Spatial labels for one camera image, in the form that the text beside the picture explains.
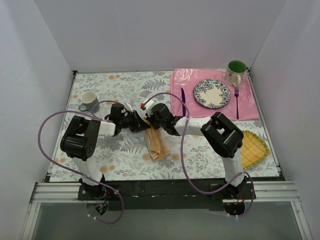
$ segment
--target blue knife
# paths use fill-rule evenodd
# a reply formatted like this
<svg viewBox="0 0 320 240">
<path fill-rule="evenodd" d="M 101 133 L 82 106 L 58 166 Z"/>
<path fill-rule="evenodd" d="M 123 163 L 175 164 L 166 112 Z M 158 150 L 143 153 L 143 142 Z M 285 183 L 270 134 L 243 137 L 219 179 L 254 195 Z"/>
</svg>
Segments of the blue knife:
<svg viewBox="0 0 320 240">
<path fill-rule="evenodd" d="M 185 91 L 183 88 L 181 88 L 181 98 L 182 98 L 182 102 L 185 104 L 186 103 L 186 96 L 185 96 Z M 183 117 L 186 116 L 186 108 L 184 105 L 182 105 L 182 116 Z"/>
</svg>

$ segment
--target fork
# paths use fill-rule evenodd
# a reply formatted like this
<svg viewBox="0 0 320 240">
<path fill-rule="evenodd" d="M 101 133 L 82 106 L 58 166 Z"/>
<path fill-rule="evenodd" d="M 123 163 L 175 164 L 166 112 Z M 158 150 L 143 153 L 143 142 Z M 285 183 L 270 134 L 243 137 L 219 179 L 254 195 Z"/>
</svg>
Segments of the fork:
<svg viewBox="0 0 320 240">
<path fill-rule="evenodd" d="M 236 86 L 234 90 L 234 96 L 236 97 L 236 119 L 239 119 L 239 110 L 238 110 L 238 97 L 239 97 L 239 88 Z"/>
</svg>

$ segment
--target yellow napkin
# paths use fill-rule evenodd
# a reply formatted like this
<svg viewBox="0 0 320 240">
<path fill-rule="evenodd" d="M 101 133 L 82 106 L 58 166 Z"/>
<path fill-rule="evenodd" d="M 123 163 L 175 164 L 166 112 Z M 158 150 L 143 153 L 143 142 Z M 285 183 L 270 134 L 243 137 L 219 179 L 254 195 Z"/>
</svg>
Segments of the yellow napkin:
<svg viewBox="0 0 320 240">
<path fill-rule="evenodd" d="M 149 150 L 153 160 L 159 160 L 171 154 L 169 146 L 161 133 L 161 130 L 155 130 L 154 127 L 144 130 L 144 138 L 146 140 L 146 148 Z"/>
<path fill-rule="evenodd" d="M 260 163 L 269 154 L 266 143 L 252 131 L 242 131 L 244 138 L 241 148 L 241 162 L 243 170 L 247 170 Z"/>
</svg>

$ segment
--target plate rim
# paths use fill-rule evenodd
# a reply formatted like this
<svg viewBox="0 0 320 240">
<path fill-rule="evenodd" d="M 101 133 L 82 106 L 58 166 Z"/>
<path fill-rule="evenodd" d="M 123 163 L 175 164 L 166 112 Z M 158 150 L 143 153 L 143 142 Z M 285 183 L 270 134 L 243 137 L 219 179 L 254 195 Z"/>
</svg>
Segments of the plate rim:
<svg viewBox="0 0 320 240">
<path fill-rule="evenodd" d="M 219 107 L 209 107 L 209 106 L 205 106 L 205 105 L 203 105 L 201 102 L 199 102 L 198 99 L 196 98 L 196 96 L 195 96 L 195 88 L 196 88 L 196 86 L 197 86 L 199 83 L 201 83 L 201 82 L 203 82 L 203 81 L 208 81 L 208 80 L 215 80 L 215 81 L 217 81 L 217 82 L 220 82 L 220 83 L 222 83 L 223 85 L 225 85 L 225 87 L 228 89 L 228 91 L 229 91 L 229 93 L 230 93 L 230 98 L 228 99 L 228 101 L 227 101 L 223 106 L 219 106 Z M 222 81 L 220 81 L 220 80 L 217 80 L 217 79 L 214 79 L 214 78 L 208 78 L 208 79 L 203 79 L 203 80 L 201 80 L 201 81 L 199 81 L 199 82 L 196 83 L 196 85 L 193 87 L 193 97 L 194 97 L 194 99 L 196 100 L 196 102 L 197 102 L 198 104 L 200 104 L 201 106 L 203 106 L 203 107 L 205 107 L 205 108 L 207 108 L 207 109 L 220 109 L 220 108 L 225 107 L 225 106 L 230 102 L 230 100 L 231 100 L 231 91 L 230 91 L 229 87 L 228 87 L 224 82 L 222 82 Z"/>
</svg>

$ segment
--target beige cloth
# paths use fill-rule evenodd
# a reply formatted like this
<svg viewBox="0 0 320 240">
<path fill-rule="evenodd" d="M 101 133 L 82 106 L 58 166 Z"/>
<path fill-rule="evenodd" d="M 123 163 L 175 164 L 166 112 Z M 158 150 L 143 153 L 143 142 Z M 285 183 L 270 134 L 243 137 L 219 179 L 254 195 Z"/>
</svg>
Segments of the beige cloth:
<svg viewBox="0 0 320 240">
<path fill-rule="evenodd" d="M 153 126 L 143 131 L 146 140 L 146 148 L 149 150 L 153 160 L 160 160 L 171 154 L 169 146 L 160 129 L 155 130 Z"/>
</svg>

